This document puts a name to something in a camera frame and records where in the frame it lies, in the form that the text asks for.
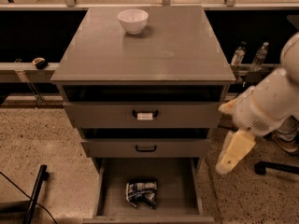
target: white bowl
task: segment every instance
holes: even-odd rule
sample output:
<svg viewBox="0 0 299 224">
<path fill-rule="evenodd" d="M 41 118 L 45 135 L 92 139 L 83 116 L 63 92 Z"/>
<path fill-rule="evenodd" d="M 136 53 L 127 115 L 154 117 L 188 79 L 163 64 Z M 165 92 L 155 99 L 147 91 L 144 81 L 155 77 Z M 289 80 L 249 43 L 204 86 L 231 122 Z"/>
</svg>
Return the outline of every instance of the white bowl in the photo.
<svg viewBox="0 0 299 224">
<path fill-rule="evenodd" d="M 118 16 L 123 29 L 133 35 L 141 33 L 147 24 L 148 17 L 148 12 L 139 9 L 124 10 Z"/>
</svg>

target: drawer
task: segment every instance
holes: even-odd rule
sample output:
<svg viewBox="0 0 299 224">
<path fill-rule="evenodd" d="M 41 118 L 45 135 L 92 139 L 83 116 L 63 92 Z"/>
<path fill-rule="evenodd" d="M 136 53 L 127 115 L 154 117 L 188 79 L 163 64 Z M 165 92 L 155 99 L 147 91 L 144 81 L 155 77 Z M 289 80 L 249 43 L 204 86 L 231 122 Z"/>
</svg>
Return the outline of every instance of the drawer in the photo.
<svg viewBox="0 0 299 224">
<path fill-rule="evenodd" d="M 81 142 L 87 157 L 205 157 L 210 139 L 98 139 Z"/>
<path fill-rule="evenodd" d="M 103 159 L 93 218 L 83 223 L 214 223 L 204 217 L 192 159 Z M 131 206 L 125 199 L 131 179 L 156 179 L 157 203 Z"/>
<path fill-rule="evenodd" d="M 74 128 L 215 128 L 219 103 L 64 103 Z"/>
</svg>

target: drawer handle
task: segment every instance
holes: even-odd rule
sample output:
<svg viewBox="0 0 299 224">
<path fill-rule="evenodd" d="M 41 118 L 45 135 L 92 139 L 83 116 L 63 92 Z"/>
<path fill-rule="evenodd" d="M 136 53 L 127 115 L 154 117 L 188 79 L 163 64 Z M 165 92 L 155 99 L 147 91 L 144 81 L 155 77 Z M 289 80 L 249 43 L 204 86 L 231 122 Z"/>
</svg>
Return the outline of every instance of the drawer handle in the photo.
<svg viewBox="0 0 299 224">
<path fill-rule="evenodd" d="M 135 146 L 135 149 L 137 152 L 142 152 L 142 153 L 154 152 L 157 150 L 157 146 L 153 146 L 152 148 Z"/>
<path fill-rule="evenodd" d="M 137 120 L 153 120 L 154 118 L 157 118 L 158 110 L 142 112 L 137 112 L 133 110 L 133 116 L 137 118 Z"/>
</svg>

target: clear bottle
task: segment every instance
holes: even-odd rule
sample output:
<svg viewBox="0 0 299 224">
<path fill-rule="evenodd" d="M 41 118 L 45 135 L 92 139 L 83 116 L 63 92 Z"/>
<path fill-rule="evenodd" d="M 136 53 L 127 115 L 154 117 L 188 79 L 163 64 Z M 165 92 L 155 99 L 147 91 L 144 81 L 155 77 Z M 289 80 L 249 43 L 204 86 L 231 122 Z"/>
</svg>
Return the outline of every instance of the clear bottle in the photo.
<svg viewBox="0 0 299 224">
<path fill-rule="evenodd" d="M 269 43 L 263 42 L 263 45 L 258 49 L 252 62 L 252 70 L 259 71 L 262 69 L 262 64 L 269 50 Z"/>
<path fill-rule="evenodd" d="M 231 66 L 234 68 L 234 67 L 238 67 L 240 64 L 242 64 L 242 60 L 245 56 L 245 53 L 246 53 L 246 42 L 245 41 L 242 41 L 240 46 L 238 46 L 236 49 L 235 49 L 235 54 L 234 54 L 234 57 L 232 59 L 232 62 L 231 62 Z"/>
</svg>

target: robotic hand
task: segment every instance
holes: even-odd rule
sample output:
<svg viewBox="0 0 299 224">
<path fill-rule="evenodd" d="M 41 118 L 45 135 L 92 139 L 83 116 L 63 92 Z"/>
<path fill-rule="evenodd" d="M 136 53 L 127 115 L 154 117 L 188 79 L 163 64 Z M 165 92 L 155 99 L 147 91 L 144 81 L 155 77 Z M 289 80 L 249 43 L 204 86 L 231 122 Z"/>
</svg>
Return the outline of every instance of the robotic hand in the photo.
<svg viewBox="0 0 299 224">
<path fill-rule="evenodd" d="M 219 111 L 232 115 L 239 128 L 228 132 L 216 171 L 225 175 L 252 150 L 256 136 L 271 133 L 299 111 L 299 33 L 292 36 L 280 55 L 281 66 L 257 86 L 251 86 Z"/>
</svg>

